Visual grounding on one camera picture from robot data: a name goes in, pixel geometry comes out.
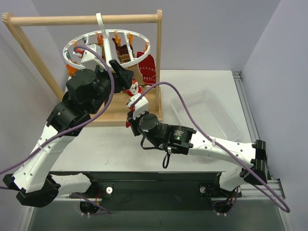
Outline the white round clip hanger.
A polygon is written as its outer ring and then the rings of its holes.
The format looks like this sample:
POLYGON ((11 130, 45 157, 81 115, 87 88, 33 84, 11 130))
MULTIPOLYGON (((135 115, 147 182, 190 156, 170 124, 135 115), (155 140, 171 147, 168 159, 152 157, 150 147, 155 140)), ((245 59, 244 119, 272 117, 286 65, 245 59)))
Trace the white round clip hanger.
POLYGON ((78 48, 80 41, 84 42, 84 45, 87 47, 91 44, 97 44, 102 48, 102 56, 105 58, 105 61, 108 66, 110 66, 109 61, 113 59, 112 51, 110 46, 110 35, 113 34, 116 39, 119 39, 118 34, 123 34, 125 37, 125 42, 129 51, 130 61, 127 63, 120 64, 123 68, 128 68, 137 65, 139 62, 144 60, 151 50, 151 44, 149 39, 137 32, 123 30, 123 29, 106 29, 105 24, 107 19, 103 19, 103 16, 100 13, 97 13, 94 17, 94 24, 99 26, 99 30, 89 32, 83 35, 76 37, 65 45, 63 48, 63 57, 67 65, 74 69, 83 69, 85 68, 81 64, 81 58, 83 56, 83 49, 78 48), (132 41, 134 37, 138 37, 145 42, 145 50, 140 57, 133 56, 132 41))

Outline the red snowflake sock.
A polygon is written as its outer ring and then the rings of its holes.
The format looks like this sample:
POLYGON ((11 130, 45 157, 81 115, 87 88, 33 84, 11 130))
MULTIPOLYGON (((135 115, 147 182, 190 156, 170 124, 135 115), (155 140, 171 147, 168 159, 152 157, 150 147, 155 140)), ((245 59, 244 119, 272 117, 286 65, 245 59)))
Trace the red snowflake sock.
POLYGON ((142 89, 141 87, 139 86, 139 83, 133 79, 132 80, 132 84, 130 86, 130 88, 128 90, 124 90, 124 92, 128 95, 128 96, 134 96, 138 93, 142 94, 142 89))

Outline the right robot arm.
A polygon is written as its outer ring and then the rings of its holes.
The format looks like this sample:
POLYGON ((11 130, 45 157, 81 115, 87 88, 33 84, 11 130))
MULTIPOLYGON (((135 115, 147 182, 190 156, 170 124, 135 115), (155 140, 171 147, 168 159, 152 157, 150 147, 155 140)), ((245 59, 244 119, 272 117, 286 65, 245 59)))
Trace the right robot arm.
POLYGON ((184 126, 161 123, 157 116, 145 112, 134 117, 128 113, 126 125, 131 127, 134 136, 142 136, 142 141, 149 141, 150 149, 166 152, 163 168, 167 168, 173 154, 199 155, 235 164, 234 170, 222 172, 213 190, 218 196, 225 196, 236 187, 250 183, 267 183, 267 155, 265 142, 240 143, 224 139, 207 139, 201 132, 184 126))

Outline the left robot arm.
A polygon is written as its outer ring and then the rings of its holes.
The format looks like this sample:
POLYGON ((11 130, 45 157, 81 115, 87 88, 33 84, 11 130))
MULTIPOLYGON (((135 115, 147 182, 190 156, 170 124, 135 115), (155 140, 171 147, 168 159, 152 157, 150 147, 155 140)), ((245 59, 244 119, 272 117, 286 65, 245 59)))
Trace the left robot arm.
POLYGON ((98 186, 88 174, 53 175, 50 170, 67 145, 79 135, 88 122, 93 121, 101 105, 109 106, 114 93, 128 90, 134 73, 111 60, 112 73, 77 70, 67 81, 67 91, 47 119, 32 154, 13 174, 3 178, 10 190, 17 191, 22 205, 44 207, 57 196, 82 193, 87 198, 97 194, 98 186))

